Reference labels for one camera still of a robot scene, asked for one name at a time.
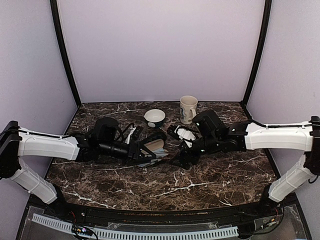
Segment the black checkered glasses case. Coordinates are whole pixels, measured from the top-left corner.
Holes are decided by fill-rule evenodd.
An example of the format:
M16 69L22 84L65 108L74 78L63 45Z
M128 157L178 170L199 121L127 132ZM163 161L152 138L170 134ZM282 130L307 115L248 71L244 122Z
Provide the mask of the black checkered glasses case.
M146 142L152 142L155 140L163 140L164 142L167 140L167 135L164 132L158 131L146 138Z

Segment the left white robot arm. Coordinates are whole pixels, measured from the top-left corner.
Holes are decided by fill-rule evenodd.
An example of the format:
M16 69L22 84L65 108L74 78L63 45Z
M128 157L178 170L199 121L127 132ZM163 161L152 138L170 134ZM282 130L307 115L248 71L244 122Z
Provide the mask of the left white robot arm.
M10 179L34 194L60 218L67 218L70 206L64 202L59 188L47 182L23 161L23 156L60 158L75 162L89 162L100 156L111 156L123 165L148 164L157 158L166 136L154 133L139 140L143 128L130 123L128 136L116 119L100 118L88 133L52 135L19 127L10 121L0 134L0 177Z

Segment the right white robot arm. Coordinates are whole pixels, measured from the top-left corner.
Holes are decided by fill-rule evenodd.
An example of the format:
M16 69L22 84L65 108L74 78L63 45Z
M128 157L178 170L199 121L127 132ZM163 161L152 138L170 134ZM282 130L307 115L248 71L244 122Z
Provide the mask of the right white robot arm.
M192 119L196 130L171 125L167 133L181 140L174 157L182 168L196 165L202 155L219 152L245 152L257 149L303 151L297 163L285 175L264 190L255 213L266 217L288 194L320 174L320 118L291 124L263 124L253 119L226 126L214 110L206 110Z

